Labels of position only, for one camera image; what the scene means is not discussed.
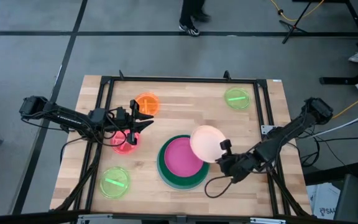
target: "orange cup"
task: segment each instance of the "orange cup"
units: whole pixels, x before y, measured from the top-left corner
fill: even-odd
[[[153,93],[142,93],[135,98],[139,104],[139,112],[148,115],[156,115],[160,110],[160,100]]]

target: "teal plate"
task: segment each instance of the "teal plate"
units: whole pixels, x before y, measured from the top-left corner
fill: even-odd
[[[179,176],[176,176],[175,174],[172,174],[169,171],[167,165],[165,164],[164,155],[165,155],[165,151],[166,151],[168,145],[173,140],[178,139],[178,138],[190,138],[190,136],[189,135],[179,135],[179,136],[175,136],[175,137],[169,139],[162,146],[162,148],[157,156],[157,169],[158,169],[158,172],[159,172],[161,178],[163,179],[163,181],[166,184],[168,184],[169,186],[173,187],[174,189],[189,190],[194,187],[197,187],[200,183],[202,183],[205,180],[205,178],[208,174],[209,164],[207,162],[204,162],[201,169],[195,175],[192,175],[191,177],[179,177]]]

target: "wooden table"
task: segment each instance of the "wooden table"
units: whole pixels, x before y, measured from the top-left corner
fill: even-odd
[[[76,110],[88,113],[94,109],[101,76],[84,77]],[[283,84],[280,80],[267,80],[275,125],[290,121]],[[248,91],[251,103],[246,110],[236,111],[228,107],[224,92],[239,86]],[[106,101],[105,87],[102,105]],[[131,188],[119,200],[104,198],[100,193],[99,177],[96,182],[91,211],[103,213],[186,214],[217,216],[271,217],[272,209],[267,176],[250,174],[242,182],[232,185],[221,197],[211,199],[204,194],[204,183],[189,191],[178,191],[163,183],[156,167],[156,157],[162,145],[171,137],[191,134],[199,125],[212,125],[231,140],[233,152],[245,152],[261,140],[255,106],[253,86],[231,83],[178,83],[178,82],[124,82],[115,81],[111,108],[123,106],[129,109],[129,101],[138,94],[153,92],[160,99],[160,111],[154,124],[142,131],[140,144],[135,152],[119,155],[103,146],[98,174],[108,168],[121,166],[128,170]],[[263,93],[260,90],[264,119],[267,120]],[[68,141],[78,138],[70,133]],[[58,174],[50,208],[59,206],[78,183],[86,142],[79,141],[66,147]],[[281,151],[285,182],[298,203],[311,213],[298,151],[289,145]],[[206,180],[222,175],[217,164],[211,164]],[[211,195],[227,185],[228,179],[212,182]],[[85,186],[80,208],[85,207]],[[283,213],[280,191],[276,186],[280,213]]]

